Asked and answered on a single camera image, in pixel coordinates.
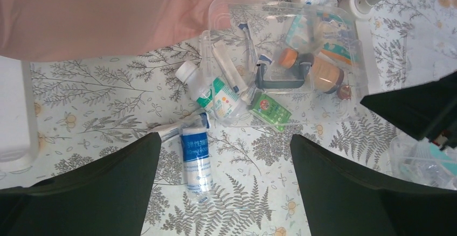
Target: floral tablecloth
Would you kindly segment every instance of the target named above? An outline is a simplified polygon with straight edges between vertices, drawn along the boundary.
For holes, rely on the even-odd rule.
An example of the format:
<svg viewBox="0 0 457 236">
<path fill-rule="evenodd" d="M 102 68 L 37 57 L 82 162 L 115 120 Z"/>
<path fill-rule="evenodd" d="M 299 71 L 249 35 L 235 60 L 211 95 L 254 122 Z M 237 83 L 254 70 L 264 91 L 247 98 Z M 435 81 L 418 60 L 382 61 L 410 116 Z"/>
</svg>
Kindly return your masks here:
<svg viewBox="0 0 457 236">
<path fill-rule="evenodd" d="M 412 21 L 456 33 L 457 0 L 383 0 L 370 20 L 384 89 L 404 80 L 404 38 Z M 0 172 L 0 188 L 30 186 L 111 154 L 156 123 L 175 122 L 197 108 L 174 72 L 200 61 L 198 40 L 133 57 L 32 63 L 40 154 L 33 166 Z M 389 173 L 386 151 L 396 128 L 375 114 L 347 123 L 210 132 L 217 201 L 194 209 L 177 142 L 163 145 L 143 235 L 310 235 L 289 142 L 302 134 L 325 148 Z M 249 208 L 236 208 L 242 202 Z"/>
</svg>

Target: clear plastic lid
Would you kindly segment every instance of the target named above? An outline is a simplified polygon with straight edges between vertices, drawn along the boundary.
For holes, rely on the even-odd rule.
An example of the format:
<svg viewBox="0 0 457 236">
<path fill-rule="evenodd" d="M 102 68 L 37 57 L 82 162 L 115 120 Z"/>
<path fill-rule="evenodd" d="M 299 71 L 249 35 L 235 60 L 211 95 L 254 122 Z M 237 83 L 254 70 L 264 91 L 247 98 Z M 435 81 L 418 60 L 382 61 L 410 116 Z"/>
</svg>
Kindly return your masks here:
<svg viewBox="0 0 457 236">
<path fill-rule="evenodd" d="M 368 82 L 361 44 L 342 9 L 214 0 L 201 39 L 207 83 L 220 78 L 235 88 L 240 75 L 248 87 L 237 92 L 247 107 L 231 126 L 282 130 L 287 124 L 349 121 L 364 114 L 359 102 Z M 229 57 L 214 53 L 220 41 Z M 238 73 L 227 74 L 230 65 Z"/>
</svg>

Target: orange lid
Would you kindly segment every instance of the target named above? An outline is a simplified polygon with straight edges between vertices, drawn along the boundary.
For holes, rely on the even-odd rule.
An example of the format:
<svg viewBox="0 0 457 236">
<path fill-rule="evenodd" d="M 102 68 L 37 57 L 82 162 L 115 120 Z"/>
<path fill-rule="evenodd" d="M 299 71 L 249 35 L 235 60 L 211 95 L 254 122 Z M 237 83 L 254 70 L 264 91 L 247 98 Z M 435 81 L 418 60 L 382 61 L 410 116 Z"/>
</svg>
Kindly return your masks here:
<svg viewBox="0 0 457 236">
<path fill-rule="evenodd" d="M 282 51 L 281 56 L 279 57 L 279 64 L 282 67 L 289 69 L 294 65 L 295 61 L 297 60 L 297 56 L 297 51 L 286 48 Z"/>
</svg>

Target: pink clothing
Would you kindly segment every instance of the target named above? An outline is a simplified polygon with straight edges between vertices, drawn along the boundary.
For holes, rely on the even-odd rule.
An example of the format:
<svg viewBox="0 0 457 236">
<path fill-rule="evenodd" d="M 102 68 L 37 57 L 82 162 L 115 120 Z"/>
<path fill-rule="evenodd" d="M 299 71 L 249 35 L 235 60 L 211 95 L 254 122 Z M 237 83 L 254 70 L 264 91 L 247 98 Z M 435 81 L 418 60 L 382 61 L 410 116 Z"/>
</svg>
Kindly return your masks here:
<svg viewBox="0 0 457 236">
<path fill-rule="evenodd" d="M 59 61 L 141 54 L 207 29 L 213 0 L 0 0 L 0 55 Z"/>
</svg>

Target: leaf pattern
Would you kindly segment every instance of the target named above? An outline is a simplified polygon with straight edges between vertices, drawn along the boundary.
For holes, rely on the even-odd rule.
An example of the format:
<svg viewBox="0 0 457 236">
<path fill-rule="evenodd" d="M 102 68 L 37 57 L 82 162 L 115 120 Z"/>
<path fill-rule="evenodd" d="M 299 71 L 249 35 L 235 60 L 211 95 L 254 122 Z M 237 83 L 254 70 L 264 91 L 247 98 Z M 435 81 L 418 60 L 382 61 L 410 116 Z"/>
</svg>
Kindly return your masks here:
<svg viewBox="0 0 457 236">
<path fill-rule="evenodd" d="M 370 23 L 383 89 L 399 88 L 404 82 L 405 38 L 415 22 L 457 33 L 453 1 L 383 0 L 377 5 Z M 263 29 L 267 21 L 285 23 L 286 17 L 268 20 L 255 10 L 234 14 L 233 22 L 251 21 L 251 32 L 259 34 L 258 53 L 273 52 L 281 45 L 280 33 Z M 246 37 L 238 29 L 213 32 L 211 39 L 246 47 Z M 457 57 L 449 50 L 442 53 Z M 0 172 L 0 187 L 71 171 L 122 149 L 160 124 L 185 118 L 197 105 L 174 74 L 184 61 L 200 66 L 201 59 L 195 38 L 129 57 L 31 63 L 39 157 L 23 171 Z M 308 115 L 308 104 L 314 108 L 314 100 L 327 100 L 324 108 L 337 102 L 323 94 L 290 96 L 308 123 L 286 127 L 283 133 L 261 127 L 256 119 L 246 121 L 253 128 L 226 128 L 212 122 L 209 143 L 215 185 L 207 205 L 194 203 L 187 193 L 180 141 L 163 144 L 144 235 L 310 235 L 290 155 L 292 135 L 301 134 L 387 172 L 386 151 L 397 133 L 374 113 L 353 122 L 322 122 L 317 130 Z"/>
</svg>

